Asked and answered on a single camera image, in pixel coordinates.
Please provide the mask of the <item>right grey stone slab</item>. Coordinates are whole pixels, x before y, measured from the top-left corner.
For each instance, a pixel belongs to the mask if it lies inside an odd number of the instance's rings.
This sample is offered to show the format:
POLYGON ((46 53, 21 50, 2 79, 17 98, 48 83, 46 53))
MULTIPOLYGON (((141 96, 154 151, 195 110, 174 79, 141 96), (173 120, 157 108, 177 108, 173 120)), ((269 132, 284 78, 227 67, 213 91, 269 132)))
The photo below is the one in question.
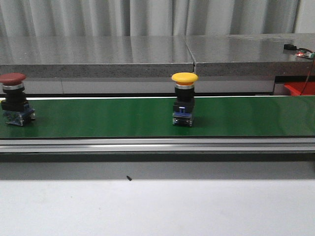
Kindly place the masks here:
POLYGON ((284 44, 313 50, 315 35, 186 36, 185 42, 199 76, 305 76, 312 61, 284 50, 284 44))

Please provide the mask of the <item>red plastic bin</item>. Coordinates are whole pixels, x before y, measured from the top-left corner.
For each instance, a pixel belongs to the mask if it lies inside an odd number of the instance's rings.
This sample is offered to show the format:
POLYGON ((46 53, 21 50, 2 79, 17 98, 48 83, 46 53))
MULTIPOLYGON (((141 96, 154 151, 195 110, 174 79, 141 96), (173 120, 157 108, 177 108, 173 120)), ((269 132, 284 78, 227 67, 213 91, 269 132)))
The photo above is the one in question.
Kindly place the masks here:
POLYGON ((291 96, 300 95, 314 95, 315 83, 314 82, 288 82, 284 84, 284 87, 289 90, 291 96))

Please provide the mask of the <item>yellow mushroom push button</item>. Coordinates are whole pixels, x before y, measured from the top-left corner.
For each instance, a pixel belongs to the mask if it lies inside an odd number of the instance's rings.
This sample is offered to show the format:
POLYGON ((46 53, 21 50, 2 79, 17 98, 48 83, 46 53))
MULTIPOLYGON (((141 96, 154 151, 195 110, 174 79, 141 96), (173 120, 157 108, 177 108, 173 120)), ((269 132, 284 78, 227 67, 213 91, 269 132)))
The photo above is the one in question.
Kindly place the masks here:
POLYGON ((189 126, 193 125, 194 82, 198 76, 192 72, 179 72, 172 75, 175 82, 176 101, 173 104, 173 125, 189 126))

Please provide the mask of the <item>green conveyor belt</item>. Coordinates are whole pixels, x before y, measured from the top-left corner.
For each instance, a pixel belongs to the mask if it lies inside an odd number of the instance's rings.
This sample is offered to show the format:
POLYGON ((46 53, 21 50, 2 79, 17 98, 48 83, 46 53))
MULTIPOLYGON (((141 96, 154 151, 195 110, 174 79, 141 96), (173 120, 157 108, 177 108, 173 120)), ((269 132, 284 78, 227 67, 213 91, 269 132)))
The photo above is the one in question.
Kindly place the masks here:
POLYGON ((9 138, 313 136, 313 96, 198 97, 192 127, 172 123, 173 98, 32 100, 35 121, 0 121, 9 138))

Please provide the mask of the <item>aluminium conveyor frame rail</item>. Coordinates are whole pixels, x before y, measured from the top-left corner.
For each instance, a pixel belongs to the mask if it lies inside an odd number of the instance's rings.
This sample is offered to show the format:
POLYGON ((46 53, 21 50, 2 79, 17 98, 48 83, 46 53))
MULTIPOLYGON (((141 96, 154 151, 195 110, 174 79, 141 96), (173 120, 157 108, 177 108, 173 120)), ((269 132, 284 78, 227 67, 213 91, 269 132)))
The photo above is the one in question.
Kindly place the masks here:
POLYGON ((2 153, 313 153, 314 137, 1 139, 2 153))

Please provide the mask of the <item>left grey stone slab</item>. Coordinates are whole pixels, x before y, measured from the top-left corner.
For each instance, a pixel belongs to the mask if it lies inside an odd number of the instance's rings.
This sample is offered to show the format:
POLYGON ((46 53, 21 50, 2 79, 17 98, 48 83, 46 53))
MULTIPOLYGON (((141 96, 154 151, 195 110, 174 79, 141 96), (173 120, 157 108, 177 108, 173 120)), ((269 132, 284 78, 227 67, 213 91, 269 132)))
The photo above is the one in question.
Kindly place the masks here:
POLYGON ((180 36, 17 36, 0 39, 1 73, 35 78, 151 78, 193 71, 180 36))

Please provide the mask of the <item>circuit board with red light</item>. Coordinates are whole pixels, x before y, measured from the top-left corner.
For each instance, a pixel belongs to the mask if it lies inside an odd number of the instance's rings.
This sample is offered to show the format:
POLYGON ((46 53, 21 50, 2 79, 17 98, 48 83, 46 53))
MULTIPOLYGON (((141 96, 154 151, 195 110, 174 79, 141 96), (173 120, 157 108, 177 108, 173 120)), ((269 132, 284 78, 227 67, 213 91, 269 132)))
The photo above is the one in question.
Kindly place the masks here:
POLYGON ((308 49, 299 49, 296 56, 307 59, 313 59, 315 57, 315 53, 308 49))

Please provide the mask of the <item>grey pleated curtain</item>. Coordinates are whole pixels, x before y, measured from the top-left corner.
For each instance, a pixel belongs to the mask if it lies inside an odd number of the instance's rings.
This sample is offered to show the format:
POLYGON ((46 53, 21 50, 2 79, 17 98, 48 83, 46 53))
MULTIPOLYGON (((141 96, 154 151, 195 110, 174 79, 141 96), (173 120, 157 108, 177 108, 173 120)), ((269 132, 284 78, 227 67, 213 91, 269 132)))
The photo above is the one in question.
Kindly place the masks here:
POLYGON ((298 0, 3 0, 1 36, 295 32, 298 0))

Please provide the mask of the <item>red mushroom push button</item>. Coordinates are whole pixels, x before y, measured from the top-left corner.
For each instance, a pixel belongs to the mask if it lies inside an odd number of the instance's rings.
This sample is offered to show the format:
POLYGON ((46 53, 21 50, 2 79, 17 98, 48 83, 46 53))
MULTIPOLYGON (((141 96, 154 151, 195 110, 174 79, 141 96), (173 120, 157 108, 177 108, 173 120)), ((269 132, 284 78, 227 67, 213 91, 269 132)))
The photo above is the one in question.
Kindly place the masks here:
POLYGON ((35 110, 24 93, 24 79, 26 75, 22 73, 8 73, 0 76, 2 90, 5 93, 1 108, 6 124, 24 126, 35 120, 35 110))

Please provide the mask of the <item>grey stone slab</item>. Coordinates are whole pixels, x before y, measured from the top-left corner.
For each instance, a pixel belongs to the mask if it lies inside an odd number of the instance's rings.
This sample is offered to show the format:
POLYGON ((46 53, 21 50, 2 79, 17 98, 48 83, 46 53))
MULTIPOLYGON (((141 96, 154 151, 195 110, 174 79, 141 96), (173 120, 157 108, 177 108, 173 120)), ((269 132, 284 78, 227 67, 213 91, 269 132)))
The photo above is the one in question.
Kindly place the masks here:
POLYGON ((35 78, 151 78, 193 71, 180 36, 17 36, 0 39, 1 73, 35 78))
POLYGON ((284 44, 313 50, 315 35, 186 36, 185 42, 199 76, 305 76, 312 61, 284 50, 284 44))

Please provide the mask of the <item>small black device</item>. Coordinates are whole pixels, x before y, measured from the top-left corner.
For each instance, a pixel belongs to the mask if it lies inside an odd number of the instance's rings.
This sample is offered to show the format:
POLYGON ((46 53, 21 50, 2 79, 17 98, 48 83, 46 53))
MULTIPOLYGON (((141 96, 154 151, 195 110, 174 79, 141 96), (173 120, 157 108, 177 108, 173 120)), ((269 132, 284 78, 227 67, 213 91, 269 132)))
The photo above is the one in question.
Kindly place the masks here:
POLYGON ((283 45, 284 50, 289 50, 289 51, 296 51, 297 47, 293 44, 284 44, 283 45))

